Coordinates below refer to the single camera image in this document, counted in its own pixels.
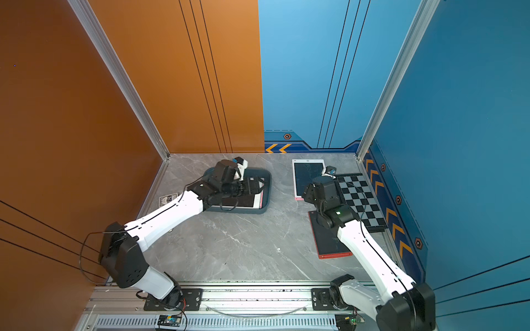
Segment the right green circuit board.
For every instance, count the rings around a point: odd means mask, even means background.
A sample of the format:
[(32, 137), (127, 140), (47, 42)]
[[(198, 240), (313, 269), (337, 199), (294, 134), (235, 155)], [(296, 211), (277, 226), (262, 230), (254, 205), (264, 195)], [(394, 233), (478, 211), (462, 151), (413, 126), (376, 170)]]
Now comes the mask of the right green circuit board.
[(338, 331), (356, 331), (357, 327), (363, 325), (365, 319), (360, 315), (336, 314), (335, 325)]

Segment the red writing tablet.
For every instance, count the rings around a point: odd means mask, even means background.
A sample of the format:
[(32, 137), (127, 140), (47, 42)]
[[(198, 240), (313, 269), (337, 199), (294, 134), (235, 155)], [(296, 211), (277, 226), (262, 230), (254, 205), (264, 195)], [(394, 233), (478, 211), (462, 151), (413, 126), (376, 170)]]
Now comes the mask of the red writing tablet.
[(319, 259), (351, 257), (353, 253), (330, 230), (317, 222), (317, 212), (308, 213)]

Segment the pink writing tablet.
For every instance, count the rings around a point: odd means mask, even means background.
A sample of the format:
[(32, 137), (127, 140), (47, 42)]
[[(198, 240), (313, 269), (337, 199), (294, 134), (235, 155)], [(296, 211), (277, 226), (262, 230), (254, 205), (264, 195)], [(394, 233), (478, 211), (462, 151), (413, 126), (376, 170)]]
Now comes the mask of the pink writing tablet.
[(312, 181), (322, 174), (326, 165), (323, 159), (292, 160), (293, 187), (296, 201), (302, 201), (302, 193)]
[(262, 200), (265, 189), (265, 179), (261, 177), (250, 177), (246, 179), (256, 179), (259, 181), (259, 194), (247, 195), (236, 198), (217, 198), (215, 194), (207, 199), (208, 205), (219, 207), (222, 211), (232, 211), (237, 208), (258, 209), (262, 207)]

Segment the left green circuit board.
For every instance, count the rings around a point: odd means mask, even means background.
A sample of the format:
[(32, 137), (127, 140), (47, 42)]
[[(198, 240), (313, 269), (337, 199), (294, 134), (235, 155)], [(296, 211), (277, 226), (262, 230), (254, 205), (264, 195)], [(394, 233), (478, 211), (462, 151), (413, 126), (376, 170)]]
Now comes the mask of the left green circuit board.
[(156, 324), (156, 328), (160, 330), (183, 330), (184, 327), (184, 317), (180, 314), (161, 314)]

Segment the teal storage box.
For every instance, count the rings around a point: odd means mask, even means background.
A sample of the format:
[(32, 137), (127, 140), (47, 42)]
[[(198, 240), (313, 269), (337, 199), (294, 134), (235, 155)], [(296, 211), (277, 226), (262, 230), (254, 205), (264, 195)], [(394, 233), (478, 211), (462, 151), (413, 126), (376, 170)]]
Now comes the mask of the teal storage box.
[(221, 212), (230, 214), (261, 215), (267, 211), (271, 196), (271, 173), (262, 168), (249, 168), (244, 173), (244, 179), (258, 181), (261, 192), (246, 194), (239, 197), (223, 198), (222, 205), (212, 205), (207, 212)]

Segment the green circuit board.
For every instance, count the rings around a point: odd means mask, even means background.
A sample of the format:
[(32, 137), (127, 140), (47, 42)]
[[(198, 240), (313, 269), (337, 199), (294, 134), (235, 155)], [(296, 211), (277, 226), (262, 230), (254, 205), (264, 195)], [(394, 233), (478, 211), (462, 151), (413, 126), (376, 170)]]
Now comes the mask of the green circuit board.
[(183, 330), (184, 327), (184, 317), (180, 314), (161, 314), (156, 324), (156, 328), (160, 330)]
[(357, 327), (363, 325), (365, 319), (360, 315), (336, 314), (335, 325), (338, 331), (356, 331)]

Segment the left aluminium corner post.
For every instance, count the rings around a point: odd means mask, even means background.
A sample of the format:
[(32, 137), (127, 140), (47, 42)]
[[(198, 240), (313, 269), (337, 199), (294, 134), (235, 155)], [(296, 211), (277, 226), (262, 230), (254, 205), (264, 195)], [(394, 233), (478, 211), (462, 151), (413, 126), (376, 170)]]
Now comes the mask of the left aluminium corner post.
[(91, 5), (88, 1), (82, 0), (68, 0), (68, 4), (81, 23), (99, 56), (102, 58), (109, 73), (113, 77), (121, 93), (124, 95), (132, 111), (135, 113), (135, 116), (157, 150), (159, 156), (164, 162), (168, 161), (171, 153), (101, 23), (99, 23)]

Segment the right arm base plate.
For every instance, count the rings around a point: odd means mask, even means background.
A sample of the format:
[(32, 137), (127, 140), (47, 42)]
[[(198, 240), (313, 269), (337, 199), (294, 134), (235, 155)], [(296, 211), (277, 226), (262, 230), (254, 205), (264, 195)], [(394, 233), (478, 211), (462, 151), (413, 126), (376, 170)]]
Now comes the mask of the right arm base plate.
[(311, 298), (313, 310), (325, 311), (354, 311), (353, 306), (346, 305), (342, 300), (338, 290), (335, 288), (312, 288)]

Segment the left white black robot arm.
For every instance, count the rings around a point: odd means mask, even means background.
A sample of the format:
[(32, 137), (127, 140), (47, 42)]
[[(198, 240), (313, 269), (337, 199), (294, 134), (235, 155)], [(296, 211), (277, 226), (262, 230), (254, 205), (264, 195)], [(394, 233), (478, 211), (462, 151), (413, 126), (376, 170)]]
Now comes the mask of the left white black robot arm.
[(186, 220), (225, 199), (261, 196), (266, 182), (247, 175), (247, 160), (223, 159), (208, 174), (184, 186), (180, 196), (154, 212), (124, 225), (110, 224), (104, 231), (99, 263), (120, 288), (147, 293), (166, 310), (181, 310), (181, 286), (166, 273), (150, 266), (144, 258), (158, 239)]

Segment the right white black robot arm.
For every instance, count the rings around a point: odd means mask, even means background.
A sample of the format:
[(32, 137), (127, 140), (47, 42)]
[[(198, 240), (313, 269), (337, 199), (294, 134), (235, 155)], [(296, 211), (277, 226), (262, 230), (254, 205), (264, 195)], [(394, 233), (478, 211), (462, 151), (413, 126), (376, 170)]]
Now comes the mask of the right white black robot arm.
[(340, 200), (340, 185), (328, 175), (310, 183), (302, 198), (316, 207), (316, 220), (344, 244), (375, 285), (372, 290), (350, 275), (331, 284), (331, 300), (353, 306), (374, 320), (379, 330), (436, 330), (435, 294), (403, 271), (373, 239), (352, 207)]

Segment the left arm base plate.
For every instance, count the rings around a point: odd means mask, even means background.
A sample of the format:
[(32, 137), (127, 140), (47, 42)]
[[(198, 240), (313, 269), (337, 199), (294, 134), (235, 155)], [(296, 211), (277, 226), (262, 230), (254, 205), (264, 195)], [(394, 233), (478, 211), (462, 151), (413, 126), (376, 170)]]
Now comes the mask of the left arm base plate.
[(164, 299), (156, 299), (152, 295), (148, 295), (145, 304), (145, 311), (181, 311), (196, 312), (200, 310), (203, 296), (203, 289), (201, 288), (185, 288), (181, 290), (172, 291)]

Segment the black grey chessboard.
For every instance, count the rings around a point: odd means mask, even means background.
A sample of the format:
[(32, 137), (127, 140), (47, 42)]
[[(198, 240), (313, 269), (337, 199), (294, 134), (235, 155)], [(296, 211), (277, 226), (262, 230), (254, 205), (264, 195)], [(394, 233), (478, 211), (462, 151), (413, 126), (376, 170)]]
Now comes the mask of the black grey chessboard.
[(361, 217), (367, 230), (370, 233), (384, 232), (388, 228), (387, 223), (363, 174), (338, 175), (337, 181), (342, 201)]

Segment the aluminium front rail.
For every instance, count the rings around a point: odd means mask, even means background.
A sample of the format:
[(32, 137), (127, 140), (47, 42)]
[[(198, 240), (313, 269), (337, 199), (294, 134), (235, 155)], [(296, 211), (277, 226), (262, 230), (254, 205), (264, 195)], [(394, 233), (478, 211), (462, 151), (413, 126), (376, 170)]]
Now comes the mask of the aluminium front rail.
[(356, 330), (379, 330), (376, 322), (354, 311), (313, 310), (311, 289), (330, 288), (333, 281), (184, 283), (203, 289), (200, 310), (145, 311), (146, 295), (134, 289), (94, 289), (78, 330), (160, 330), (161, 314), (180, 314), (183, 330), (338, 330), (336, 314), (360, 315), (365, 323)]

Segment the right aluminium corner post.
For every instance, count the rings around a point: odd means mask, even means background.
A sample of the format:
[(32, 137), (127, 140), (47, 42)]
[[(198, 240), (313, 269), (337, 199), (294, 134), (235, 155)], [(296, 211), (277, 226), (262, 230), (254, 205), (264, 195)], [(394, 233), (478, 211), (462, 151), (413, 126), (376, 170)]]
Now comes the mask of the right aluminium corner post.
[(387, 111), (389, 110), (389, 106), (393, 101), (396, 92), (398, 91), (398, 88), (439, 4), (440, 0), (423, 0), (420, 2), (418, 10), (416, 11), (407, 35), (404, 38), (403, 44), (389, 74), (388, 80), (386, 81), (380, 98), (378, 99), (378, 103), (374, 108), (374, 112), (369, 120), (365, 133), (357, 149), (356, 156), (358, 161), (362, 161), (365, 155), (368, 153), (368, 149), (372, 144)]

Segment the aluminium corner post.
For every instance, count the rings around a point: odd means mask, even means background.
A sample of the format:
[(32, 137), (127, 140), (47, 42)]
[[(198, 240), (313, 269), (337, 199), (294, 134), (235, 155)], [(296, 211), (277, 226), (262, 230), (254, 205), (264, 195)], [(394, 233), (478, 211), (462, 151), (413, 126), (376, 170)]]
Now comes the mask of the aluminium corner post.
[(407, 35), (404, 38), (403, 44), (389, 74), (388, 80), (386, 81), (380, 98), (378, 99), (378, 103), (374, 108), (374, 112), (369, 120), (365, 133), (357, 149), (356, 156), (358, 161), (362, 161), (365, 155), (368, 153), (368, 149), (372, 144), (387, 111), (389, 110), (389, 106), (393, 101), (396, 92), (398, 91), (398, 88), (439, 4), (440, 0), (423, 0), (420, 2), (418, 10), (416, 11)]
[(171, 153), (101, 23), (99, 23), (91, 5), (88, 1), (82, 0), (68, 0), (68, 4), (81, 23), (99, 56), (102, 58), (109, 73), (113, 77), (121, 93), (124, 95), (132, 111), (135, 113), (135, 116), (157, 150), (159, 156), (164, 162), (168, 161)]

